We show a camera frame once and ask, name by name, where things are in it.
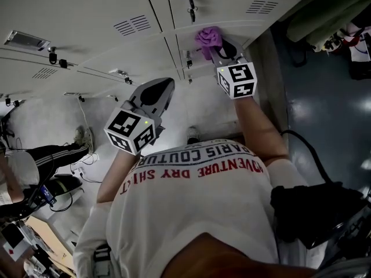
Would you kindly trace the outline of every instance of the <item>forearm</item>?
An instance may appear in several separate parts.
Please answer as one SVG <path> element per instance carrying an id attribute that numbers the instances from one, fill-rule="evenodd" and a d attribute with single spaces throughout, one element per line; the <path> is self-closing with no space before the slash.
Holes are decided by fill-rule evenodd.
<path id="1" fill-rule="evenodd" d="M 14 176 L 12 169 L 8 166 L 8 162 L 4 154 L 0 154 L 0 170 L 4 174 L 8 194 L 13 203 L 20 202 L 24 199 L 24 194 L 17 178 Z"/>
<path id="2" fill-rule="evenodd" d="M 246 146 L 266 165 L 289 157 L 281 135 L 252 97 L 236 99 L 235 108 Z"/>
<path id="3" fill-rule="evenodd" d="M 114 200 L 121 184 L 138 157 L 124 151 L 118 151 L 110 169 L 100 185 L 97 203 L 106 203 Z"/>

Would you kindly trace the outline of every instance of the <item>sneaker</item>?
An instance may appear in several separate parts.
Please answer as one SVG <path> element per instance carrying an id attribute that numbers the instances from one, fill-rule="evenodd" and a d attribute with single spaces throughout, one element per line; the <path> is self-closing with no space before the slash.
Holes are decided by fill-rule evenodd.
<path id="1" fill-rule="evenodd" d="M 79 126 L 75 130 L 74 143 L 76 143 L 77 145 L 81 146 L 81 145 L 83 145 L 82 140 L 83 140 L 83 127 L 82 126 Z"/>
<path id="2" fill-rule="evenodd" d="M 199 138 L 200 138 L 200 134 L 197 128 L 194 126 L 189 127 L 187 131 L 187 141 L 188 141 L 187 144 L 198 143 Z"/>
<path id="3" fill-rule="evenodd" d="M 92 154 L 94 152 L 94 135 L 91 129 L 86 129 L 82 142 L 89 148 L 88 153 Z"/>

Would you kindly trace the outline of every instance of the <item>white cable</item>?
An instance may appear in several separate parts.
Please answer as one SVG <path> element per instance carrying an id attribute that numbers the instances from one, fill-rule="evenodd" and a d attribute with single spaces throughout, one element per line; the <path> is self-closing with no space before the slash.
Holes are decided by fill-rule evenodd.
<path id="1" fill-rule="evenodd" d="M 77 102 L 78 102 L 78 104 L 79 104 L 79 106 L 80 106 L 80 109 L 81 109 L 81 112 L 82 112 L 82 114 L 83 114 L 83 119 L 85 120 L 86 130 L 89 131 L 89 133 L 90 133 L 90 142 L 92 143 L 92 147 L 94 148 L 93 137 L 92 137 L 92 131 L 91 131 L 90 128 L 89 128 L 88 121 L 86 120 L 86 115 L 85 115 L 85 112 L 84 112 L 83 109 L 82 109 L 82 106 L 81 106 L 81 103 L 80 103 L 79 98 L 77 98 Z"/>

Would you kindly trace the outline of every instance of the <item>striped pants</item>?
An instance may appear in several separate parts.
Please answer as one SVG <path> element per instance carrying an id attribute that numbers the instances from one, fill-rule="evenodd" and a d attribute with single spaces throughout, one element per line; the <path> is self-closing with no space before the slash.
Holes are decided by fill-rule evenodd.
<path id="1" fill-rule="evenodd" d="M 84 145 L 72 143 L 66 146 L 47 145 L 26 151 L 35 160 L 41 182 L 52 177 L 59 167 L 81 160 L 88 154 L 89 149 Z"/>

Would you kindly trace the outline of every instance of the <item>concrete floor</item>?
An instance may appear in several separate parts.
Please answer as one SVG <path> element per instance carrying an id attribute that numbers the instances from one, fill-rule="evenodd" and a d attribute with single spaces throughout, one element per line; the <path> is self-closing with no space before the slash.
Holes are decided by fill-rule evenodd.
<path id="1" fill-rule="evenodd" d="M 112 98 L 91 98 L 81 105 L 94 132 L 95 152 L 99 160 L 91 166 L 78 163 L 72 169 L 83 167 L 88 179 L 101 181 L 117 153 L 117 149 L 108 142 L 103 127 L 113 109 L 120 104 Z M 143 155 L 184 145 L 187 128 L 193 125 L 200 129 L 202 140 L 229 137 L 240 132 L 232 100 L 211 77 L 194 79 L 191 85 L 187 81 L 176 82 L 169 109 L 162 115 L 162 119 L 166 130 L 153 146 L 149 145 L 143 150 Z M 9 128 L 26 149 L 71 143 L 75 129 L 80 125 L 85 126 L 85 122 L 78 101 L 67 98 L 26 101 L 11 113 L 9 120 Z M 20 148 L 19 142 L 16 144 L 15 140 L 10 140 L 10 143 Z M 70 167 L 59 168 L 58 173 L 70 173 Z M 76 241 L 89 216 L 99 184 L 83 181 L 82 187 L 85 193 L 70 209 L 55 213 L 49 219 L 71 251 L 71 241 Z"/>

